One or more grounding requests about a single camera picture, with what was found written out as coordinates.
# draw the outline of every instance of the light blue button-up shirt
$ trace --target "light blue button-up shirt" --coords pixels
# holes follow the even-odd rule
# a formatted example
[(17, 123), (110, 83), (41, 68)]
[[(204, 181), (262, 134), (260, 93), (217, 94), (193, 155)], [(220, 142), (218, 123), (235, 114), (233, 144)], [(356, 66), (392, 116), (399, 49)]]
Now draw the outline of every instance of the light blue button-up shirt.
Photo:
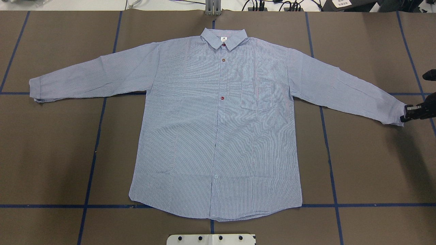
[(301, 206), (293, 96), (400, 126), (405, 105), (245, 30), (101, 56), (33, 78), (30, 89), (37, 102), (147, 91), (130, 198), (218, 221)]

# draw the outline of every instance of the shirt pocket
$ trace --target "shirt pocket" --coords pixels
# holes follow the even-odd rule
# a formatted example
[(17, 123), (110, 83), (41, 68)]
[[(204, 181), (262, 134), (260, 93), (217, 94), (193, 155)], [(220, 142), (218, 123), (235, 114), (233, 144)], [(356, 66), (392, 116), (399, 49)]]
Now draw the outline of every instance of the shirt pocket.
[(266, 79), (243, 81), (241, 87), (241, 107), (250, 110), (264, 110), (272, 107), (272, 85)]

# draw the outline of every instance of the white label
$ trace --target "white label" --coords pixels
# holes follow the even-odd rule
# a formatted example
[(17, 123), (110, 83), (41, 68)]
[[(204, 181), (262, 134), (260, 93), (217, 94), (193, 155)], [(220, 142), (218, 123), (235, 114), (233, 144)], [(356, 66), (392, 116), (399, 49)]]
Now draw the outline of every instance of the white label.
[(350, 0), (332, 0), (336, 8), (342, 8), (351, 5)]

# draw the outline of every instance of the robotic arm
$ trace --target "robotic arm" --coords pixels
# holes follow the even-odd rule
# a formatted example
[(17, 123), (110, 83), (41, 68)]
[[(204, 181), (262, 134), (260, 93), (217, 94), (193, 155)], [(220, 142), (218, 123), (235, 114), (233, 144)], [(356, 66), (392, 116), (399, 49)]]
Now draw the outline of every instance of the robotic arm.
[[(430, 70), (422, 75), (428, 81), (436, 81), (436, 69)], [(436, 117), (436, 92), (427, 96), (423, 103), (405, 105), (405, 115), (400, 117), (401, 122), (405, 123), (413, 119), (427, 119)]]

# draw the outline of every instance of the white mounting plate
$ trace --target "white mounting plate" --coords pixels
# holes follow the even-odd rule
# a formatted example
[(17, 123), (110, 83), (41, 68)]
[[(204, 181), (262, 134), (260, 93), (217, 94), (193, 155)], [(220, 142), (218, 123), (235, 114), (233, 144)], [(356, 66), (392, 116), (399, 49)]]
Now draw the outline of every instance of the white mounting plate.
[(171, 235), (167, 239), (167, 245), (256, 245), (255, 237), (254, 234)]

